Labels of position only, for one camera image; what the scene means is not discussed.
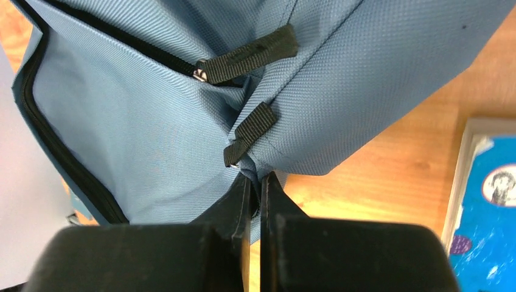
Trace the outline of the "blue-grey student backpack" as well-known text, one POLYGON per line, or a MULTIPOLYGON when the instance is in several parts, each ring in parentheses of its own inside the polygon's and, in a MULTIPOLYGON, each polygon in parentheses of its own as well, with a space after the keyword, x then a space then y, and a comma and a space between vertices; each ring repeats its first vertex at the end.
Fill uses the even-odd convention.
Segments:
POLYGON ((19 109, 100 224, 325 175, 471 65, 514 1, 15 1, 19 109))

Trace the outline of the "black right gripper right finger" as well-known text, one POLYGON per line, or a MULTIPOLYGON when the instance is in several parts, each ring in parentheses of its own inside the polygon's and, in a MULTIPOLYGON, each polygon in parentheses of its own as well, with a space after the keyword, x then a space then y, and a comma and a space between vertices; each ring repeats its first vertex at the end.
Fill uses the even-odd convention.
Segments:
POLYGON ((458 291, 435 233, 425 226, 312 218, 275 173, 262 180, 262 291, 458 291))

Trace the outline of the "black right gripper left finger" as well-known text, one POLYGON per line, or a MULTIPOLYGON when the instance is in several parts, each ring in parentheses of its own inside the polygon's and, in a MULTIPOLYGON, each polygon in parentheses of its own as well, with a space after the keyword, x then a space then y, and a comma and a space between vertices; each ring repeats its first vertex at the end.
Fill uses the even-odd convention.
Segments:
POLYGON ((251 181, 189 224, 61 230, 24 291, 248 291, 251 181))

